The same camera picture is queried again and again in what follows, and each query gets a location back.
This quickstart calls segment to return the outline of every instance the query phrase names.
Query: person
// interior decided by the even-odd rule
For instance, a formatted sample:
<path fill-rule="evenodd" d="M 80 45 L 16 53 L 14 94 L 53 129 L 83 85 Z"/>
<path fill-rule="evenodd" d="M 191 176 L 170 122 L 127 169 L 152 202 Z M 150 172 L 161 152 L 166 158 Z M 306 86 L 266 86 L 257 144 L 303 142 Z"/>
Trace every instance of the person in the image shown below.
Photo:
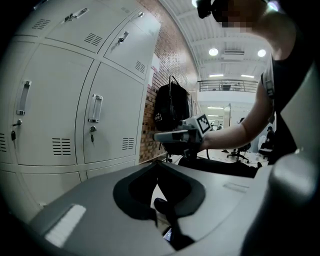
<path fill-rule="evenodd" d="M 261 145 L 262 149 L 272 150 L 275 143 L 275 132 L 272 126 L 268 127 L 268 134 L 266 135 L 265 142 Z"/>
<path fill-rule="evenodd" d="M 208 132 L 199 150 L 240 148 L 257 137 L 269 122 L 273 123 L 277 113 L 277 130 L 269 159 L 269 164 L 274 164 L 297 149 L 280 113 L 299 89 L 313 62 L 311 55 L 306 53 L 308 44 L 290 17 L 262 0 L 214 0 L 211 10 L 223 27 L 240 28 L 241 32 L 264 38 L 271 46 L 271 58 L 259 79 L 255 103 L 247 117 L 237 125 Z M 182 159 L 179 164 L 207 172 L 252 178 L 257 173 L 256 168 L 244 163 Z"/>

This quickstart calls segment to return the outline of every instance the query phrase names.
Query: railing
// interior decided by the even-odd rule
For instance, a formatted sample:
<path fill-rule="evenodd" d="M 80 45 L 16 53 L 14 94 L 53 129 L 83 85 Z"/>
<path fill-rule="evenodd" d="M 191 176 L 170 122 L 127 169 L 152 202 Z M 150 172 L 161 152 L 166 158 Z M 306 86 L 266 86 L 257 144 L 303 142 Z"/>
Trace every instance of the railing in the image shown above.
<path fill-rule="evenodd" d="M 255 93 L 257 91 L 257 81 L 245 80 L 202 80 L 200 83 L 200 92 L 211 91 L 231 91 L 231 92 L 248 92 Z"/>

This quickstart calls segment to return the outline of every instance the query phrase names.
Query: black tank top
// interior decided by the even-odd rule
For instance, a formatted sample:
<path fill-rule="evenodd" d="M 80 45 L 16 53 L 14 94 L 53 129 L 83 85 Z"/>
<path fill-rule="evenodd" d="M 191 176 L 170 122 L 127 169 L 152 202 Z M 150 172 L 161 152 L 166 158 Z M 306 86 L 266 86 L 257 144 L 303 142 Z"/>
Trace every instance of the black tank top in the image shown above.
<path fill-rule="evenodd" d="M 305 41 L 301 31 L 297 29 L 295 44 L 290 56 L 285 60 L 272 59 L 276 131 L 274 150 L 271 154 L 269 165 L 274 164 L 282 156 L 293 153 L 297 149 L 296 143 L 281 117 L 281 111 L 299 89 L 312 64 L 313 57 L 307 53 L 307 49 L 308 43 Z"/>

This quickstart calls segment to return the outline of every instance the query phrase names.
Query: backpack strap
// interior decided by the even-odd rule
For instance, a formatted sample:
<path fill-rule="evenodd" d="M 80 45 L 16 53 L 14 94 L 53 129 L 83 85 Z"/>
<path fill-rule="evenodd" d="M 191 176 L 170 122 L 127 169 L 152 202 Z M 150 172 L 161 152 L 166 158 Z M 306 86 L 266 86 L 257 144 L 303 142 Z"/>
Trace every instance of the backpack strap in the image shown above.
<path fill-rule="evenodd" d="M 272 56 L 269 58 L 267 69 L 261 75 L 261 82 L 266 93 L 272 101 L 272 115 L 268 121 L 273 124 L 275 121 L 275 82 Z"/>

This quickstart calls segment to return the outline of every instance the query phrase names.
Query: locker handle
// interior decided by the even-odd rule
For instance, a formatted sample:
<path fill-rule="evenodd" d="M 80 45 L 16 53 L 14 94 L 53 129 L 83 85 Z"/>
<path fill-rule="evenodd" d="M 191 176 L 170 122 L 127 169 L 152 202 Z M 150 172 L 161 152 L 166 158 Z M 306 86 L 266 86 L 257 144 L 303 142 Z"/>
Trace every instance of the locker handle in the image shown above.
<path fill-rule="evenodd" d="M 24 81 L 20 101 L 17 106 L 17 111 L 16 111 L 17 115 L 24 116 L 26 113 L 26 111 L 25 111 L 26 110 L 26 101 L 27 101 L 27 96 L 28 96 L 28 92 L 29 92 L 29 88 L 30 88 L 31 83 L 32 83 L 31 81 Z"/>
<path fill-rule="evenodd" d="M 122 36 L 119 36 L 119 40 L 118 40 L 118 45 L 121 45 L 129 36 L 129 32 L 128 31 L 124 31 Z"/>
<path fill-rule="evenodd" d="M 97 94 L 92 95 L 91 106 L 90 106 L 90 111 L 92 111 L 92 115 L 91 117 L 89 117 L 88 122 L 99 123 L 103 98 L 104 97 Z"/>

